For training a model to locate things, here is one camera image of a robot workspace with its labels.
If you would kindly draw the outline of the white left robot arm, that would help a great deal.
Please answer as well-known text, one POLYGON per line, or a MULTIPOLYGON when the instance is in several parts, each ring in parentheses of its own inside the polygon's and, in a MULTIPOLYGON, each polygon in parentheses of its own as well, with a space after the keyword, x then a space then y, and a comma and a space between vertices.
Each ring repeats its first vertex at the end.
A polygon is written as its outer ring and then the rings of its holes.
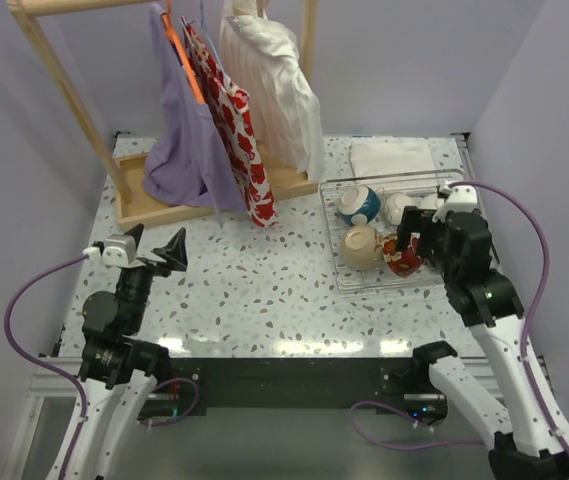
POLYGON ((186 231, 153 249, 154 259, 139 256, 144 227, 111 235, 84 253, 120 274, 114 291, 97 291, 81 308, 85 345, 77 374, 75 407, 51 479, 109 479, 123 441, 151 392, 171 380, 167 348, 136 339, 152 283, 184 272, 188 266, 186 231))

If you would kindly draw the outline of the red floral bowl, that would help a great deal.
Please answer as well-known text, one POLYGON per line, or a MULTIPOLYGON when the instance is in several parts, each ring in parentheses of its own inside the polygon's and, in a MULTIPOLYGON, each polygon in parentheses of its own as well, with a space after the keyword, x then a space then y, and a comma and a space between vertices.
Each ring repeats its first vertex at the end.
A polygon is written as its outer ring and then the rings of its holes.
POLYGON ((423 265, 423 259, 416 253, 419 238, 413 235, 406 250, 397 248, 397 235, 395 233, 386 236, 382 243, 384 261, 390 270, 401 278, 407 278, 419 270, 423 265))

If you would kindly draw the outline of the beige ceramic bowl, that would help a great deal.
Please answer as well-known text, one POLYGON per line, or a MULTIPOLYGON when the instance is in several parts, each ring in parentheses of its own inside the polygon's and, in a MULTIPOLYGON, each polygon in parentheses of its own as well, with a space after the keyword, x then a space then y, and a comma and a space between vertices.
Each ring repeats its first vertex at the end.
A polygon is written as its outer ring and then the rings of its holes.
POLYGON ((351 227, 343 236, 341 255, 345 264, 358 271, 377 268, 383 259, 380 243, 383 238, 369 225, 351 227))

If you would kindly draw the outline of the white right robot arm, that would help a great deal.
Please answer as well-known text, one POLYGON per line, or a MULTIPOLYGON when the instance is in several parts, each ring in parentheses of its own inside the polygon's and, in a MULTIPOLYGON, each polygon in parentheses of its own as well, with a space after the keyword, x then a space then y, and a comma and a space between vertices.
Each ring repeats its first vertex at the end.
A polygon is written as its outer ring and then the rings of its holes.
POLYGON ((492 235, 478 210, 405 209, 397 248, 436 268, 447 299, 480 345, 502 395, 496 399, 439 341, 415 349, 409 379, 442 392, 480 435, 497 479, 569 479, 569 424, 523 338, 524 308, 513 283, 492 266, 492 235))

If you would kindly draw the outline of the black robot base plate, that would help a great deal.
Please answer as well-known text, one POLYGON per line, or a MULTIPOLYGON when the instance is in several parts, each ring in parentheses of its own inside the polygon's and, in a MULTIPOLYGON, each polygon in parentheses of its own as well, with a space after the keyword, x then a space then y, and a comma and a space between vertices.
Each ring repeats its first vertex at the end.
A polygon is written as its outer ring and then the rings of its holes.
POLYGON ((427 422, 448 413, 443 394, 408 380, 408 358, 177 358, 170 366, 172 377, 199 386, 194 416, 213 408, 348 409, 364 400, 427 422))

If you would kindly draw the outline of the blue white dotted bowl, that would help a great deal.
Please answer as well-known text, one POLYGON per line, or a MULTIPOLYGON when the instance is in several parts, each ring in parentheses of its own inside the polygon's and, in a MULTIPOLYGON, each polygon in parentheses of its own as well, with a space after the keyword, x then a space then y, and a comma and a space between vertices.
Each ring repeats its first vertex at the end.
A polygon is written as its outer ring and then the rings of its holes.
POLYGON ((366 185, 348 187, 339 197, 337 209, 340 218, 349 226, 372 222, 381 210, 377 193, 366 185))

